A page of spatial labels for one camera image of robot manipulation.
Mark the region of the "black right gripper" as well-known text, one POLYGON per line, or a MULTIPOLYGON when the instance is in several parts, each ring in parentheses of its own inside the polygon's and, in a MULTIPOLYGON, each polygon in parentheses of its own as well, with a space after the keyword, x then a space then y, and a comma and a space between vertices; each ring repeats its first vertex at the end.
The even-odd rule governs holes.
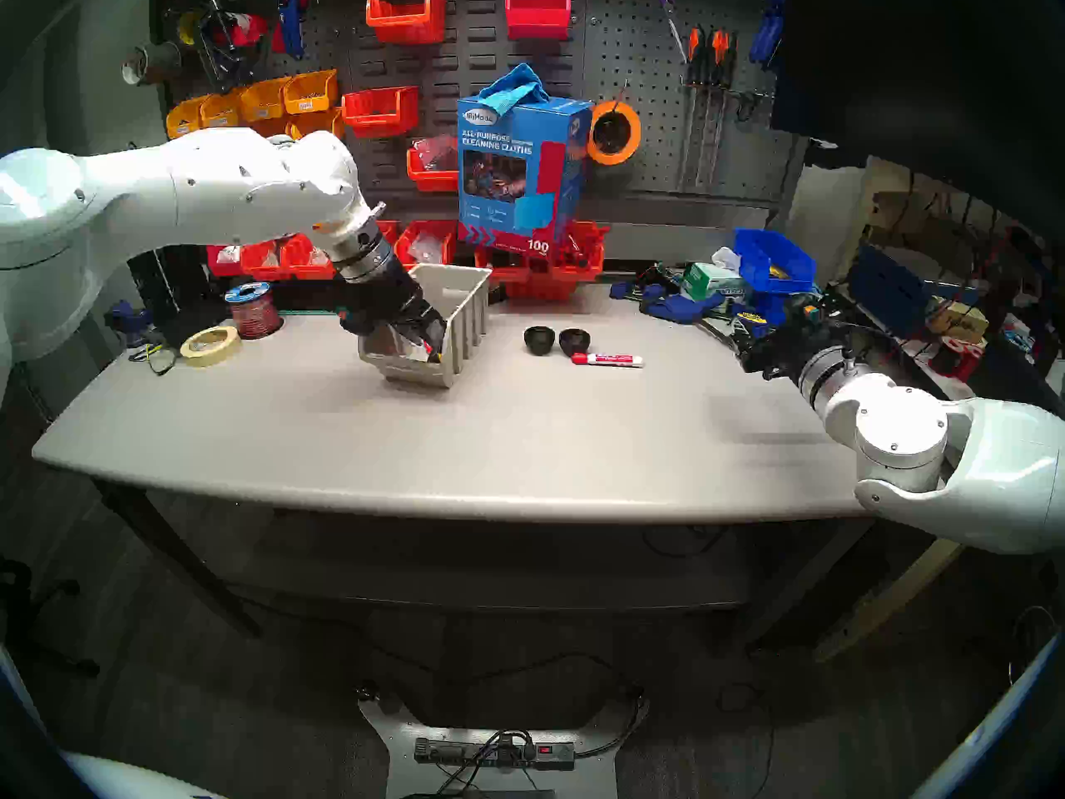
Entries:
POLYGON ((766 333, 735 333, 741 368, 765 380, 797 379, 815 354, 833 345, 833 330, 824 313, 823 296, 789 296, 783 323, 766 333))

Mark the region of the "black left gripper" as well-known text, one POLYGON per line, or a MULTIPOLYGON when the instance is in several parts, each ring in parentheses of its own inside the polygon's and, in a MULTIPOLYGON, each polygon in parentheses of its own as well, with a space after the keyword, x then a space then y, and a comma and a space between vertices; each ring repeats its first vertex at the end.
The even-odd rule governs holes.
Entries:
POLYGON ((358 337, 391 326, 391 354, 420 354, 421 342, 425 350, 444 348, 447 323, 402 263, 355 280, 338 277, 337 307, 342 328, 358 337))

